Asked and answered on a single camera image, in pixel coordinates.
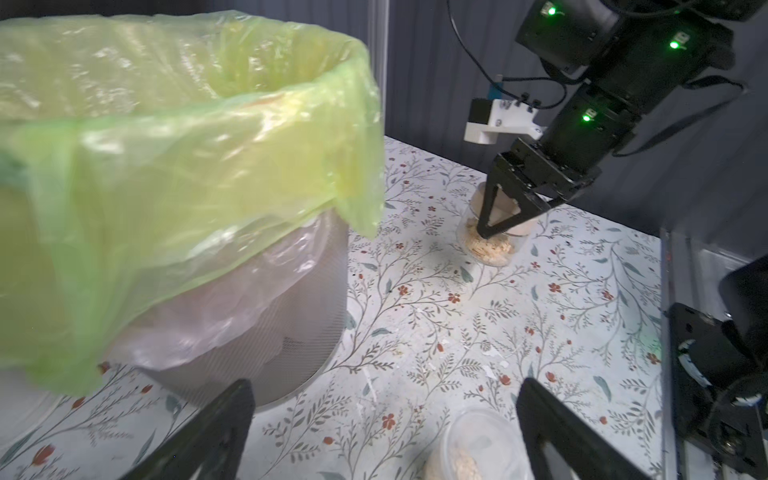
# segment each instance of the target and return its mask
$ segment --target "leaf pattern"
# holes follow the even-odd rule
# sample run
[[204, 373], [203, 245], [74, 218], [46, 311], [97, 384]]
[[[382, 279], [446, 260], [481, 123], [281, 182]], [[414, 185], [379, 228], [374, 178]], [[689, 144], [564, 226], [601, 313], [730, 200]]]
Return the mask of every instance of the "leaf pattern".
[[147, 454], [147, 450], [149, 450], [150, 446], [152, 445], [152, 441], [154, 440], [154, 433], [157, 430], [152, 431], [152, 435], [149, 435], [149, 438], [146, 442], [141, 446], [141, 449], [139, 450], [139, 454], [136, 455], [136, 459], [134, 460], [133, 465], [138, 465], [141, 462], [141, 459], [144, 458], [144, 456]]
[[608, 382], [605, 381], [605, 379], [601, 376], [593, 376], [594, 382], [597, 383], [600, 388], [603, 389], [603, 393], [605, 393], [605, 397], [608, 399], [608, 401], [611, 401], [611, 388], [608, 386]]
[[[659, 478], [659, 240], [563, 206], [538, 219], [509, 266], [479, 265], [455, 228], [485, 175], [393, 139], [386, 151], [379, 235], [349, 236], [339, 347], [306, 389], [254, 417], [242, 471], [416, 480], [462, 409], [516, 421], [530, 376]], [[195, 413], [137, 370], [102, 372], [99, 391], [76, 409], [80, 399], [63, 398], [5, 452], [0, 478], [31, 480], [38, 472], [22, 470], [48, 445], [34, 468], [56, 469], [52, 480], [79, 468], [119, 478]]]

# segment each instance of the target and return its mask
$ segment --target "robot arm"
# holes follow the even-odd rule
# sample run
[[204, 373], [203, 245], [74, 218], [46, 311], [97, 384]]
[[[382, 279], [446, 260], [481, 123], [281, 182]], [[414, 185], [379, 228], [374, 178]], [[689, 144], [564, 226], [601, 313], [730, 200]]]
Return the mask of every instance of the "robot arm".
[[[691, 82], [707, 67], [727, 70], [734, 64], [733, 32], [704, 15], [747, 20], [765, 0], [689, 0], [683, 5], [647, 0], [640, 2], [639, 12], [622, 10], [615, 1], [537, 0], [523, 21], [516, 41], [541, 58], [553, 79], [581, 83], [549, 127], [533, 124], [537, 105], [527, 104], [525, 96], [515, 101], [472, 101], [466, 141], [493, 144], [499, 133], [522, 134], [509, 151], [495, 158], [488, 175], [478, 222], [482, 237], [579, 195], [600, 174], [597, 164], [602, 158], [624, 147], [643, 116], [676, 87], [724, 82], [740, 86], [722, 77], [717, 77], [722, 81], [707, 77], [710, 81]], [[697, 11], [682, 8], [693, 4]], [[675, 5], [681, 10], [674, 11]], [[585, 70], [579, 78], [566, 75], [580, 68]], [[498, 96], [497, 85], [492, 85], [489, 97]], [[691, 118], [684, 126], [703, 116]], [[536, 193], [543, 187], [554, 191], [555, 199], [543, 201]], [[490, 225], [498, 188], [517, 200], [521, 213]]]

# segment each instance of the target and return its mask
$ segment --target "yellow-green trash bag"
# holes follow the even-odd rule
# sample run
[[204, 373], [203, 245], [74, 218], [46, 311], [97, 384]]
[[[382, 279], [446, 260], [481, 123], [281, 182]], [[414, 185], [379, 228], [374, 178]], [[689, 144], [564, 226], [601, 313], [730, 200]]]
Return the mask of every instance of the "yellow-green trash bag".
[[335, 207], [376, 234], [365, 46], [238, 12], [0, 22], [0, 368], [57, 392], [138, 314]]

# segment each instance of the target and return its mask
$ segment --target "clear plastic cup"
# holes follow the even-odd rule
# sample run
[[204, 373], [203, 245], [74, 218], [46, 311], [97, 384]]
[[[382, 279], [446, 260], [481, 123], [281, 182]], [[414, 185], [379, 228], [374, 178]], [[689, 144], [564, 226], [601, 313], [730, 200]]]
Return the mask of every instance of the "clear plastic cup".
[[472, 205], [469, 205], [456, 229], [456, 239], [472, 258], [488, 266], [508, 265], [512, 255], [522, 248], [529, 237], [528, 233], [515, 235], [501, 232], [485, 239], [480, 237], [477, 226], [478, 214], [473, 211]]
[[517, 422], [488, 409], [460, 413], [424, 467], [424, 480], [532, 479]]

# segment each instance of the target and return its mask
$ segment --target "red flower print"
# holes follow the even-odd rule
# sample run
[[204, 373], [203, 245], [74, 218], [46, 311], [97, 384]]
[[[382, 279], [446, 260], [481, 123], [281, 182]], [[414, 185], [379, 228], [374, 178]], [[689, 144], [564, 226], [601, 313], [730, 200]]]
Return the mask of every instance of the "red flower print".
[[56, 448], [53, 445], [46, 445], [45, 447], [38, 450], [37, 453], [35, 453], [35, 456], [32, 457], [32, 465], [40, 466], [45, 463], [46, 460], [48, 460], [48, 457], [53, 454], [53, 451]]
[[390, 413], [387, 416], [382, 417], [382, 420], [384, 421], [382, 423], [382, 428], [387, 430], [392, 430], [392, 427], [395, 426], [395, 414]]

